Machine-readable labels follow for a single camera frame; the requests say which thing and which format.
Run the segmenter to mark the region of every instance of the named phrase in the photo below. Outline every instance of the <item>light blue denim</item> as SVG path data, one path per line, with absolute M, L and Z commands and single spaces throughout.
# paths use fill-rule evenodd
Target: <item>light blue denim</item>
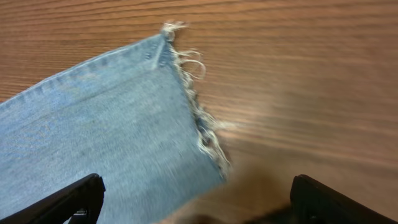
M 53 75 L 0 105 L 0 219 L 97 173 L 98 223 L 152 223 L 222 183 L 164 33 Z

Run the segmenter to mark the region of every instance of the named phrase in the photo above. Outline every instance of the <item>jeans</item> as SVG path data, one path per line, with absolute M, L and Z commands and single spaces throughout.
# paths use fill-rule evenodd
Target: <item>jeans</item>
M 224 182 L 216 122 L 180 67 L 192 51 L 172 47 L 181 27 L 166 24 L 0 104 L 0 219 L 90 173 L 106 187 L 98 223 L 156 222 Z

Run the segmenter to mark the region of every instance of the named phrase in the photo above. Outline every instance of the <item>wood grain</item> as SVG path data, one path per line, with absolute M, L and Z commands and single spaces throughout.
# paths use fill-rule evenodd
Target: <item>wood grain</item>
M 164 221 L 235 222 L 289 201 L 308 174 L 398 220 L 398 2 L 3 0 L 0 100 L 105 51 L 189 21 L 204 54 L 199 101 L 235 166 L 225 186 Z

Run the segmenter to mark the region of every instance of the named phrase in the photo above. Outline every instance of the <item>denim hem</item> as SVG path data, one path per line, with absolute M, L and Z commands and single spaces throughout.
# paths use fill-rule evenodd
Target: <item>denim hem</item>
M 231 164 L 220 147 L 218 138 L 215 134 L 217 129 L 227 128 L 230 124 L 217 121 L 207 113 L 197 102 L 197 93 L 193 89 L 193 78 L 203 79 L 206 73 L 205 65 L 199 60 L 191 59 L 192 56 L 200 56 L 201 53 L 194 50 L 176 51 L 172 42 L 175 38 L 175 31 L 186 27 L 183 22 L 166 22 L 161 30 L 162 35 L 168 43 L 168 53 L 172 56 L 174 72 L 180 77 L 183 89 L 188 98 L 189 107 L 195 119 L 198 133 L 198 146 L 200 150 L 208 154 L 216 163 L 220 170 L 221 176 L 226 179 L 228 177 Z M 199 77 L 185 71 L 182 65 L 185 63 L 196 63 L 201 68 Z

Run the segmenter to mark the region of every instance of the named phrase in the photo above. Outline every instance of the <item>wooden surface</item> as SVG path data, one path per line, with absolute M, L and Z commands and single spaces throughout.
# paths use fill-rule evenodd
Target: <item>wooden surface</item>
M 298 174 L 398 220 L 396 0 L 2 0 L 0 100 L 169 19 L 204 54 L 200 103 L 238 127 L 218 133 L 230 182 L 164 223 L 269 212 Z

